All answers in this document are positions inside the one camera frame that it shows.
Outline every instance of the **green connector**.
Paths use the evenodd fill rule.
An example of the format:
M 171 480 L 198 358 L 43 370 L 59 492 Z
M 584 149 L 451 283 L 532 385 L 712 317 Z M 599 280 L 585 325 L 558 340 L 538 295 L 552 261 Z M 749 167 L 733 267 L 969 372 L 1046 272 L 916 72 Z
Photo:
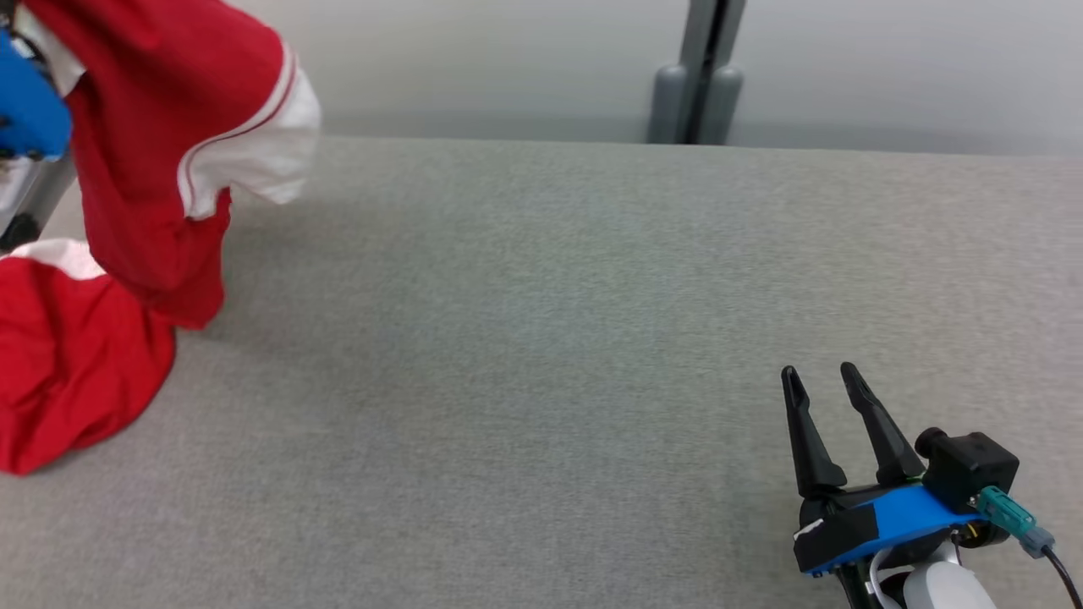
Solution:
M 1053 547 L 1055 543 L 1053 535 L 1038 526 L 1036 518 L 996 487 L 982 489 L 977 496 L 975 507 L 989 518 L 990 522 L 1019 540 L 1019 545 L 1032 558 L 1041 558 L 1042 548 Z
M 990 522 L 1012 533 L 1016 539 L 1022 539 L 1027 531 L 1038 524 L 1038 520 L 1029 511 L 996 487 L 982 489 L 976 507 L 989 518 Z

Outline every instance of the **blue gripper part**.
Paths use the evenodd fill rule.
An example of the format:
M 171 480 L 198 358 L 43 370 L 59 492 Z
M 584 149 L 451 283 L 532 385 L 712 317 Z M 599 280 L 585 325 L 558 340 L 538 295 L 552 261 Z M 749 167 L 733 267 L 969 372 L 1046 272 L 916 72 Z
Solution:
M 809 569 L 806 571 L 807 574 L 824 573 L 839 565 L 852 562 L 864 556 L 872 556 L 885 547 L 924 537 L 949 527 L 987 519 L 981 514 L 961 515 L 953 513 L 921 484 L 893 489 L 861 504 L 861 506 L 870 505 L 876 514 L 876 537 L 824 565 Z
M 0 29 L 0 150 L 60 158 L 71 138 L 71 115 L 52 85 Z

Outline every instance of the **gray table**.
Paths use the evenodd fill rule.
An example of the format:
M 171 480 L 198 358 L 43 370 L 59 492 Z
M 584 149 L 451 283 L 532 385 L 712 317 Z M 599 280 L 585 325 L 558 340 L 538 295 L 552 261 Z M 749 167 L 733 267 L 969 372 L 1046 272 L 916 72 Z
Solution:
M 779 370 L 850 480 L 838 364 L 984 430 L 1083 576 L 1083 166 L 325 143 L 242 200 L 229 304 L 129 430 L 0 479 L 5 609 L 835 608 L 791 553 Z M 52 232 L 76 230 L 65 208 Z M 1067 607 L 1014 543 L 1001 607 Z

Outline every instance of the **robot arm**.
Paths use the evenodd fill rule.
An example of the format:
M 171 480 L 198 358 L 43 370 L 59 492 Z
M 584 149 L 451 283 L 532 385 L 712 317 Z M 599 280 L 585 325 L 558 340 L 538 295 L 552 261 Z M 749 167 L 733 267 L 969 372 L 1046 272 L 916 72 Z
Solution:
M 958 548 L 1015 536 L 1034 558 L 1057 567 L 1077 609 L 1083 609 L 1053 536 L 1008 495 L 1019 459 L 983 433 L 950 438 L 924 431 L 916 452 L 869 388 L 844 363 L 850 403 L 864 419 L 876 454 L 876 483 L 844 488 L 809 413 L 809 397 L 793 366 L 782 371 L 790 441 L 803 497 L 794 555 L 803 572 L 838 578 L 853 609 L 995 609 Z M 926 471 L 922 457 L 928 459 Z M 880 571 L 909 567 L 883 579 Z
M 71 117 L 44 56 L 13 20 L 14 2 L 0 0 L 0 254 L 36 239 L 75 179 L 65 156 Z

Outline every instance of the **red fabric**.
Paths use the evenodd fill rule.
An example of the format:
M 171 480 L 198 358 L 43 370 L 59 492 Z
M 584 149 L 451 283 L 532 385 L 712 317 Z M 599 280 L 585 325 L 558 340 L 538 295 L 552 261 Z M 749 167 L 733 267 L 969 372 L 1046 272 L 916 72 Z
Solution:
M 278 36 L 218 0 L 24 0 L 87 67 L 67 96 L 87 241 L 105 271 L 156 313 L 201 328 L 222 306 L 218 213 L 185 218 L 181 158 L 264 104 Z
M 172 327 L 110 277 L 0 259 L 0 470 L 29 474 L 127 427 L 173 352 Z

